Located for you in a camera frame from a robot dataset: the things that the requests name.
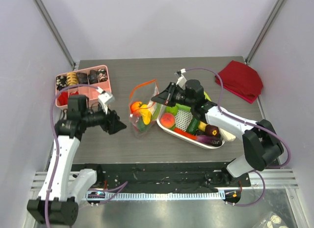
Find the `yellow toy pepper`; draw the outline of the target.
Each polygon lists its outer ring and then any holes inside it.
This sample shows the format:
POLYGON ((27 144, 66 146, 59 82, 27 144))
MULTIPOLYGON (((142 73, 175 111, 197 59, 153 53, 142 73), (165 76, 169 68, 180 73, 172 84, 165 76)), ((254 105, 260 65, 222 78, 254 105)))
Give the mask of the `yellow toy pepper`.
POLYGON ((143 104, 139 109, 140 115, 142 116, 142 120, 145 123, 145 125, 150 124, 152 113, 149 109, 149 107, 146 104, 143 104))

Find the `orange toy tomato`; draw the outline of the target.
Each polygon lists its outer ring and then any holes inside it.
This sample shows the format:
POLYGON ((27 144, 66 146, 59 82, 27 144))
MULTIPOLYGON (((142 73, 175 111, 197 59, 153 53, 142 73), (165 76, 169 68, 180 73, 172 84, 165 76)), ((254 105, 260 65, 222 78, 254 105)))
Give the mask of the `orange toy tomato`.
POLYGON ((136 101, 136 102, 132 103, 130 106, 131 113, 134 113, 137 110, 139 110, 140 107, 142 106, 142 104, 143 103, 141 101, 136 101))

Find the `green toy avocado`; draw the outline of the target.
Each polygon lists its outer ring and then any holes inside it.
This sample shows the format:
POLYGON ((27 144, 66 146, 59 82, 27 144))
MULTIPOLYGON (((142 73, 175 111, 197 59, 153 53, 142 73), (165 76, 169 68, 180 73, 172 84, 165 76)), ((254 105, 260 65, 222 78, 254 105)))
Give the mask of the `green toy avocado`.
POLYGON ((150 128, 150 125, 145 125, 145 123, 142 121, 142 119, 140 119, 137 122, 137 129, 140 133, 144 133, 146 131, 148 131, 148 129, 150 128))

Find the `clear zip top bag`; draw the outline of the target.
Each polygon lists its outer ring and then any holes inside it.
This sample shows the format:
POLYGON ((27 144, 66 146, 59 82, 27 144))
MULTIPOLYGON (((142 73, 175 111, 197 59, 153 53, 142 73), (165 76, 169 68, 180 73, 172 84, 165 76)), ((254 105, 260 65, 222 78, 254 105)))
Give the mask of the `clear zip top bag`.
POLYGON ((129 122, 137 137, 144 136, 156 123, 161 105, 152 101, 159 94, 157 80, 137 85, 129 96, 129 122))

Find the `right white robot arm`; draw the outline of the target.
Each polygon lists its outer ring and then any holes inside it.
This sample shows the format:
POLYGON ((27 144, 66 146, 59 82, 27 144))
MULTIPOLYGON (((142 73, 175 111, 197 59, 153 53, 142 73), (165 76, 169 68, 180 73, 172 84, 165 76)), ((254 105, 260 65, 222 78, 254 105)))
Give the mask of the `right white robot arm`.
POLYGON ((228 112, 205 98, 204 89, 198 80, 186 81, 184 88, 170 83, 151 100, 169 107, 176 104, 188 106, 197 120, 217 126, 242 141, 244 154, 231 161, 221 174, 222 182, 227 186, 235 185, 239 177, 247 172, 263 171, 284 152, 269 121, 257 122, 228 112))

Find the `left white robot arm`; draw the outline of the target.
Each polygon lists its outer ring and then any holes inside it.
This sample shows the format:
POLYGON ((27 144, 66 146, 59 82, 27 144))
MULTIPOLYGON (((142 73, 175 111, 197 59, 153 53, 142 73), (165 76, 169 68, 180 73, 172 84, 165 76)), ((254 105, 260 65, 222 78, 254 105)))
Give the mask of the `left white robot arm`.
POLYGON ((86 192, 104 184, 105 175, 98 164, 86 165, 69 183, 74 156, 86 129, 100 126, 110 135, 126 129, 117 112, 108 107, 114 101, 111 93, 103 91, 98 95, 96 112, 89 110, 88 100, 85 95, 70 96, 66 118, 52 125, 54 145, 46 179, 38 197, 27 203, 28 212, 47 227, 72 226, 86 192))

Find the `light green toy fruit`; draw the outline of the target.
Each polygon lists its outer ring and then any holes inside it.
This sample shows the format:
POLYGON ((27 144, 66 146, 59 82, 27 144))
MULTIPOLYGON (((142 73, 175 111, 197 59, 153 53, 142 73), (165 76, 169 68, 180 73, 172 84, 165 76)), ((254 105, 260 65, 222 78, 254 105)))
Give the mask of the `light green toy fruit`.
POLYGON ((177 105, 175 105, 175 106, 173 106, 173 107, 167 106, 167 107, 165 108, 165 112, 166 112, 166 113, 170 113, 170 114, 172 114, 173 116, 176 116, 176 115, 177 115, 178 110, 179 110, 179 108, 178 108, 177 105))

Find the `peach toy fruit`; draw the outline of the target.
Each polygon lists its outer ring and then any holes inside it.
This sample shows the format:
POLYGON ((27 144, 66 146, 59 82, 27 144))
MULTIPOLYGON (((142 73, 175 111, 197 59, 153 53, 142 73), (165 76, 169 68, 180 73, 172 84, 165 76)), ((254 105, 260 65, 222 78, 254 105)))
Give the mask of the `peach toy fruit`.
POLYGON ((175 125, 175 116, 171 113, 164 113, 159 121, 163 127, 170 129, 175 125))

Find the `white plastic basket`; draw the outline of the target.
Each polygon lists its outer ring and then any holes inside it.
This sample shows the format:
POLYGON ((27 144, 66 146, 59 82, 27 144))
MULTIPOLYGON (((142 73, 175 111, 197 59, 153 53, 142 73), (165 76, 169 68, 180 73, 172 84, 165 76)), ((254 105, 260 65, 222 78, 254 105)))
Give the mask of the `white plastic basket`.
MULTIPOLYGON (((189 142, 189 143, 192 143, 192 144, 194 144, 194 145, 197 145, 197 146, 199 146, 199 147, 202 147, 202 148, 205 148, 205 149, 216 149, 216 148, 219 148, 219 147, 214 147, 214 146, 209 146, 209 145, 205 145, 205 144, 199 143, 199 142, 197 142, 197 141, 195 141, 195 140, 191 140, 191 139, 189 139, 189 138, 186 138, 186 137, 184 137, 184 136, 181 136, 181 135, 175 133, 173 130, 174 130, 174 128, 176 128, 176 127, 177 127, 177 128, 180 128, 181 130, 183 130, 183 131, 186 132, 186 129, 187 129, 189 123, 190 123, 191 120, 194 118, 193 115, 192 115, 192 113, 190 112, 190 107, 187 107, 187 106, 184 106, 184 105, 180 105, 180 104, 177 104, 177 106, 178 106, 179 110, 178 110, 177 115, 175 116, 175 125, 174 125, 172 128, 167 129, 167 128, 163 127, 163 126, 161 125, 160 121, 159 121, 160 118, 161 118, 161 116, 165 113, 165 108, 167 107, 167 106, 161 105, 160 112, 159 112, 159 115, 158 115, 158 118, 157 118, 157 124, 158 124, 158 126, 159 126, 162 130, 164 130, 165 132, 167 132, 167 133, 169 133, 169 134, 171 134, 171 135, 173 135, 173 136, 175 136, 175 137, 177 137, 177 138, 180 138, 180 139, 182 139, 182 140, 185 140, 185 141, 187 141, 187 142, 189 142)), ((197 129, 197 131, 195 132, 194 135, 195 135, 195 136, 198 136, 198 135, 206 135, 206 134, 205 134, 205 132, 200 131, 199 129, 197 129)), ((222 138, 222 136, 221 136, 220 134, 217 136, 217 138, 220 138, 220 139, 222 140, 223 144, 226 142, 226 141, 222 138)))

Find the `red toy chili pepper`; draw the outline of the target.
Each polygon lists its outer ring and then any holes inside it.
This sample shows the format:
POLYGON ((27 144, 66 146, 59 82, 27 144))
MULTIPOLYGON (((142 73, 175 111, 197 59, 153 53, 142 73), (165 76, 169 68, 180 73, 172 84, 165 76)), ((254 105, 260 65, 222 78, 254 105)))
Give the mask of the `red toy chili pepper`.
POLYGON ((191 140, 197 140, 197 136, 195 136, 195 135, 192 135, 192 134, 190 134, 190 133, 188 133, 188 132, 185 132, 185 131, 183 131, 183 130, 181 130, 180 128, 174 128, 174 130, 173 130, 175 133, 177 133, 177 134, 179 134, 179 135, 181 135, 181 136, 184 136, 184 137, 186 137, 186 138, 189 138, 189 139, 191 139, 191 140))

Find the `green toy cucumber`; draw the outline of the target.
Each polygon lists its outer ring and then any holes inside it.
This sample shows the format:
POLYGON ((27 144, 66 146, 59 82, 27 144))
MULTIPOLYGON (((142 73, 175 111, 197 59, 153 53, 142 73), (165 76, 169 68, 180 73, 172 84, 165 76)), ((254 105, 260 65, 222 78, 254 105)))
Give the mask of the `green toy cucumber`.
POLYGON ((188 127, 187 127, 187 129, 186 129, 186 132, 189 133, 189 134, 194 135, 195 132, 196 132, 197 129, 198 129, 199 123, 200 123, 199 120, 197 120, 196 118, 193 118, 193 119, 191 120, 191 122, 189 123, 189 125, 188 125, 188 127))

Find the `yellow toy lemon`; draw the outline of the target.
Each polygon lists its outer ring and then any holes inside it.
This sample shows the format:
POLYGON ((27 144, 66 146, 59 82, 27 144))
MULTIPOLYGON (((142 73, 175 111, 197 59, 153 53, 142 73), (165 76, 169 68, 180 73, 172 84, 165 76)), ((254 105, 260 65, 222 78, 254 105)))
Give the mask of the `yellow toy lemon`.
POLYGON ((199 129, 200 131, 205 132, 205 131, 206 131, 206 126, 207 126, 206 123, 200 121, 200 122, 199 122, 199 125, 198 125, 198 129, 199 129))

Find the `dark purple toy mangosteen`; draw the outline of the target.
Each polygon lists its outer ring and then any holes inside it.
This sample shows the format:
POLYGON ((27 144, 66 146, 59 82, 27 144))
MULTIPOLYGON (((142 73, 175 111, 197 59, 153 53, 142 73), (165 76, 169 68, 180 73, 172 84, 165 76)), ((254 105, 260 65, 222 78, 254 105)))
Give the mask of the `dark purple toy mangosteen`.
POLYGON ((217 137, 220 134, 219 128, 217 126, 213 125, 206 125, 205 127, 205 134, 208 136, 214 136, 217 137))

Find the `red candies in tray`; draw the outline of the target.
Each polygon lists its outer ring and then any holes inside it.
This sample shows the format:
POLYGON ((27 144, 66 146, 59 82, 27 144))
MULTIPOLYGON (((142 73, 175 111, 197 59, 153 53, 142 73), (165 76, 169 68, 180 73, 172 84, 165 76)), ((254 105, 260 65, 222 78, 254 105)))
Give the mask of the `red candies in tray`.
POLYGON ((57 101, 58 101, 58 105, 59 106, 65 106, 68 105, 68 99, 70 96, 72 95, 77 95, 79 92, 75 91, 75 92, 63 92, 59 95, 57 101))

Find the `tan striped pastry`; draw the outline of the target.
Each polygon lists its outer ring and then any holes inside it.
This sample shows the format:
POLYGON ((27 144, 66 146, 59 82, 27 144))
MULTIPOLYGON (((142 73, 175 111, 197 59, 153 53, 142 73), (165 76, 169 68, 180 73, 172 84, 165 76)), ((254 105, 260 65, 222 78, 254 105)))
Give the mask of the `tan striped pastry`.
POLYGON ((78 77, 76 72, 68 72, 66 75, 66 81, 67 81, 67 86, 74 86, 77 85, 78 82, 78 77))

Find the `purple toy eggplant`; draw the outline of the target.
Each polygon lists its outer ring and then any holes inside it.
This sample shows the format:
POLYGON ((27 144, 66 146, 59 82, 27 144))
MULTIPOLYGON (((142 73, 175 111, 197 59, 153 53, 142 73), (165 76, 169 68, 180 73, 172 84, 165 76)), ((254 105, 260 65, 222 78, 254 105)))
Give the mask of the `purple toy eggplant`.
POLYGON ((205 144, 205 145, 214 146, 214 147, 220 147, 223 144, 220 138, 217 138, 214 136, 206 136, 206 135, 196 136, 195 141, 205 144))

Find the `white green toy leek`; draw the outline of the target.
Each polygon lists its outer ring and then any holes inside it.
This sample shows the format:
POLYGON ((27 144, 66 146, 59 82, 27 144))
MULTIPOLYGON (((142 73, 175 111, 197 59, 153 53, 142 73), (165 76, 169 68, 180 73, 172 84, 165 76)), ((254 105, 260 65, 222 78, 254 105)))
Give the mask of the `white green toy leek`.
MULTIPOLYGON (((207 94, 205 91, 204 91, 204 96, 205 96, 205 98, 206 98, 207 100, 211 101, 211 98, 208 96, 208 94, 207 94)), ((220 127, 219 127, 218 129, 219 129, 220 135, 222 136, 222 138, 223 138, 225 141, 227 141, 227 142, 232 142, 232 141, 234 141, 234 140, 236 139, 236 137, 235 137, 233 134, 231 134, 231 133, 225 131, 224 129, 222 129, 222 128, 220 128, 220 127)))

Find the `red folded cloth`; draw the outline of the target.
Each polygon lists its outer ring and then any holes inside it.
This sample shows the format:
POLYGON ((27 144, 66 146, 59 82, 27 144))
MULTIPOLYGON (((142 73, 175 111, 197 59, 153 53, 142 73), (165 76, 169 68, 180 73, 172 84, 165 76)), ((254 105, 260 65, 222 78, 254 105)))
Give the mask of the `red folded cloth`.
POLYGON ((232 60, 218 75, 224 89, 250 104, 254 103, 262 92, 263 83, 260 76, 244 63, 232 60))

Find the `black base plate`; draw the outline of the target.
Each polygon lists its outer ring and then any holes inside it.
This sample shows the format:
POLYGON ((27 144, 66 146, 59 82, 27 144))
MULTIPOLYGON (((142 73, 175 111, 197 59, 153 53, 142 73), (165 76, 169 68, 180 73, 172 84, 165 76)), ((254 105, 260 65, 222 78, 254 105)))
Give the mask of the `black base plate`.
POLYGON ((113 189, 126 183, 124 193, 211 193, 219 188, 250 187, 247 173, 227 175, 224 162, 74 164, 72 171, 91 167, 102 171, 98 185, 113 189))

